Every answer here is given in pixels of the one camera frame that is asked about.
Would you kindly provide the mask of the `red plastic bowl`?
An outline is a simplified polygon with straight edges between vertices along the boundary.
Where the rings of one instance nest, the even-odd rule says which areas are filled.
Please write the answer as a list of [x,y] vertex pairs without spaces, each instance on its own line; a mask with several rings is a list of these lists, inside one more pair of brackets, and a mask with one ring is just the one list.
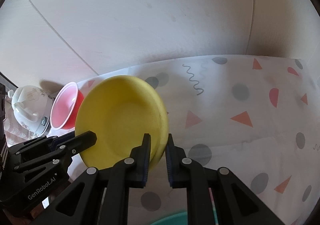
[[75,126],[76,116],[84,100],[84,95],[76,82],[66,84],[56,96],[50,113],[53,130],[68,130]]

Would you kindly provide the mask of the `yellow bowl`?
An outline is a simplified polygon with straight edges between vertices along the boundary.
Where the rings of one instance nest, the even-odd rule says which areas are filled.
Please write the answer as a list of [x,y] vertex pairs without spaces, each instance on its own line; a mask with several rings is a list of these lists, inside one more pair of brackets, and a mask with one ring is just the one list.
[[110,168],[151,136],[150,169],[163,156],[169,120],[165,104],[146,81],[128,75],[108,78],[84,98],[75,122],[75,134],[92,131],[95,145],[80,153],[88,167]]

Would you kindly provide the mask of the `pink striped cloth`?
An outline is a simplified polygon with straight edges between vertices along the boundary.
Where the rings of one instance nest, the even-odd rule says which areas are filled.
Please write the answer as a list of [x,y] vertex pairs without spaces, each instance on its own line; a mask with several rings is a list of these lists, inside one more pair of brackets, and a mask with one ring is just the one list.
[[5,117],[4,133],[8,147],[26,142],[30,139],[29,131],[22,127],[14,117]]

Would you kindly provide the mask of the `black white striped sleeve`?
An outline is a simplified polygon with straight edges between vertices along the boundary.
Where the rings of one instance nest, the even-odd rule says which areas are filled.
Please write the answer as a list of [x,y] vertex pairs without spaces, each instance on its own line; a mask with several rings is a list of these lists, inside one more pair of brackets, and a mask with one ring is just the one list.
[[7,157],[8,157],[8,146],[5,143],[1,149],[1,154],[0,154],[0,178],[2,177],[4,170],[5,170],[5,166],[6,166],[6,162],[7,162]]

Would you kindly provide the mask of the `teal plate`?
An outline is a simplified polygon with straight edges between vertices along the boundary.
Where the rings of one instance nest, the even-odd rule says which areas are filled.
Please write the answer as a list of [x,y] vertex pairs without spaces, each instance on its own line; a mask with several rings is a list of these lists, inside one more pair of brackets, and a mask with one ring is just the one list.
[[187,212],[181,212],[160,218],[159,220],[151,223],[151,225],[187,225],[188,215]]

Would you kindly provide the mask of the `white patterned tablecloth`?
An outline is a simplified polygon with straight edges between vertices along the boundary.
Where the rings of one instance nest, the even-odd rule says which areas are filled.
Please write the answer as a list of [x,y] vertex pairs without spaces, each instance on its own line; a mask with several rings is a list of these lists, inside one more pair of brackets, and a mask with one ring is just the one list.
[[109,73],[154,87],[175,144],[208,168],[228,167],[285,224],[319,200],[319,87],[304,62],[198,56]]

